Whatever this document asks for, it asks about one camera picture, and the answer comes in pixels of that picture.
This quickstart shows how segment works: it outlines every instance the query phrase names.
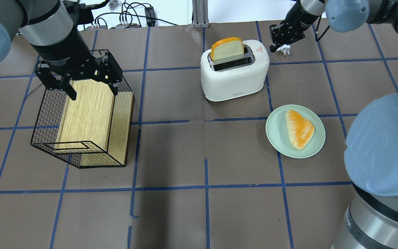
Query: wooden panel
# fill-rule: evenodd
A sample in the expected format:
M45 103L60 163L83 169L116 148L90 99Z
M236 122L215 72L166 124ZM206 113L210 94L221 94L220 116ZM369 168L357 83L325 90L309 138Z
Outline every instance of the wooden panel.
M133 92L120 92L115 98L108 153L122 164L126 159L132 104Z
M107 149L115 96L105 83L71 82L76 100L67 97L56 142L89 140ZM81 144L56 144L55 148L81 148Z

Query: white floor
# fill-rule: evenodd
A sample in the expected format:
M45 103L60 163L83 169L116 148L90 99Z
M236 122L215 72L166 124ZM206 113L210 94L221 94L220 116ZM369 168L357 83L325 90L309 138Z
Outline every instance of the white floor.
M81 0L87 5L100 3L102 0ZM155 11L156 17L178 25L191 24L192 0L146 0ZM210 22L248 22L263 20L283 20L286 13L295 2L291 0L208 0L208 19ZM138 15L144 16L144 7L136 7ZM103 13L121 12L119 6L115 10L110 10L108 6L93 11L93 16L97 17ZM119 14L108 14L102 16L107 21L108 28L119 24ZM140 18L142 26L146 26L145 18ZM158 21L158 26L170 26Z

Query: metal mesh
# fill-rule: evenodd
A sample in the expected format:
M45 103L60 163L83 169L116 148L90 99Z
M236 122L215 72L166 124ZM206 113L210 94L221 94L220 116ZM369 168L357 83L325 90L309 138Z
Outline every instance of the metal mesh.
M124 77L117 89L118 92L131 92ZM45 90L30 144L77 168L124 167L91 141L56 142L66 99L64 92ZM74 144L72 147L76 148L56 148L57 144Z

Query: light green plate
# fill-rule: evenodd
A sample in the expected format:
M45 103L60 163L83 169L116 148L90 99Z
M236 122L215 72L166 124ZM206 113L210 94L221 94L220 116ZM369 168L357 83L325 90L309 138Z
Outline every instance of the light green plate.
M302 150L297 150L291 145L286 129L285 113L289 109L298 112L302 117L311 121L314 126L314 135ZM278 107L267 119L267 137L271 145L280 153L293 158L307 158L319 152L325 143L325 126L317 115L310 109L296 105L287 104Z

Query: metal post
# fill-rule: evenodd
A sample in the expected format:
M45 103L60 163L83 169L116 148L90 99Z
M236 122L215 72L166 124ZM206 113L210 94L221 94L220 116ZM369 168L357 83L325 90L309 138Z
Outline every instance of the metal post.
M208 22L208 0L193 1L193 27L209 27Z

